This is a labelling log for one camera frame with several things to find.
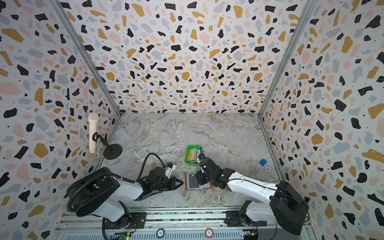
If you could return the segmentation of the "green plastic card tray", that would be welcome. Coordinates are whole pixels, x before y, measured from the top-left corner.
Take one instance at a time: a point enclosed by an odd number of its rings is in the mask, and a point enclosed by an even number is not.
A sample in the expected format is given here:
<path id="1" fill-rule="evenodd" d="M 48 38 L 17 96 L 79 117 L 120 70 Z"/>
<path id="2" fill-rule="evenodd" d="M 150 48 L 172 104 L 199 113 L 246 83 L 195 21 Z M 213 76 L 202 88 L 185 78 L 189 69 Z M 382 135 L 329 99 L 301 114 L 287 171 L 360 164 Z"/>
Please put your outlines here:
<path id="1" fill-rule="evenodd" d="M 188 145 L 185 156 L 185 163 L 191 166 L 197 166 L 200 163 L 199 155 L 202 154 L 200 146 Z"/>

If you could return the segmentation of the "brown leather card holder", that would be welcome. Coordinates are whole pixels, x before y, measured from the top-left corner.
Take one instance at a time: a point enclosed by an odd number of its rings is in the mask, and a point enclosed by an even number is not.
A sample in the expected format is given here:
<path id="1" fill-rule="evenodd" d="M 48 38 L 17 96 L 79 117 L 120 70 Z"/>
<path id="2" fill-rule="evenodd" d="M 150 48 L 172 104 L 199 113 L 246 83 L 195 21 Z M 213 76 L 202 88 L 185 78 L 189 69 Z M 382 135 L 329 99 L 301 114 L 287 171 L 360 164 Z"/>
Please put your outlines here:
<path id="1" fill-rule="evenodd" d="M 197 173 L 185 174 L 185 191 L 203 190 L 203 189 L 211 189 L 211 188 L 213 188 L 211 183 L 206 183 L 204 185 L 201 185 L 199 183 Z"/>

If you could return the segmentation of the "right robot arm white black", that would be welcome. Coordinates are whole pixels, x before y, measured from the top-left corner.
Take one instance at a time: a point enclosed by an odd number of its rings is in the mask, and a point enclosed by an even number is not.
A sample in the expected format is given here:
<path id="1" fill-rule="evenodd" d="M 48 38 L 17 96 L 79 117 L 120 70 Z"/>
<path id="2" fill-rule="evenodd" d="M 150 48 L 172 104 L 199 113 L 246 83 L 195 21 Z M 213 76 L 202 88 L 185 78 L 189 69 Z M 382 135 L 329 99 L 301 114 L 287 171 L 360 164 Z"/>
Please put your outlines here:
<path id="1" fill-rule="evenodd" d="M 299 236 L 304 223 L 309 220 L 309 205 L 288 182 L 271 184 L 257 181 L 232 169 L 221 169 L 210 158 L 202 159 L 199 167 L 200 184 L 210 183 L 220 190 L 251 197 L 239 211 L 226 213 L 224 222 L 228 227 L 255 227 L 258 222 L 271 222 Z"/>

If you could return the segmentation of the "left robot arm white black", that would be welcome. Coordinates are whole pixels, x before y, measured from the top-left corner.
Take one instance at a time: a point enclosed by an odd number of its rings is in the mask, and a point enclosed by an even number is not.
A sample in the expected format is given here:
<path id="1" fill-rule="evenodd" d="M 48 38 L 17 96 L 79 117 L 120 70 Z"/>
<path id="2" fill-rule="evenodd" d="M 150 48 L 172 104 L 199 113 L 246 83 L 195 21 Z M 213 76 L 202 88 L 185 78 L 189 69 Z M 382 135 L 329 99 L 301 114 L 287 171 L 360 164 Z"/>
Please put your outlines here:
<path id="1" fill-rule="evenodd" d="M 107 167 L 78 180 L 67 189 L 69 198 L 67 211 L 78 217 L 93 215 L 112 223 L 131 216 L 122 202 L 115 202 L 115 196 L 142 201 L 151 196 L 174 191 L 184 182 L 172 177 L 175 166 L 156 167 L 147 176 L 139 174 L 136 181 L 121 177 Z"/>

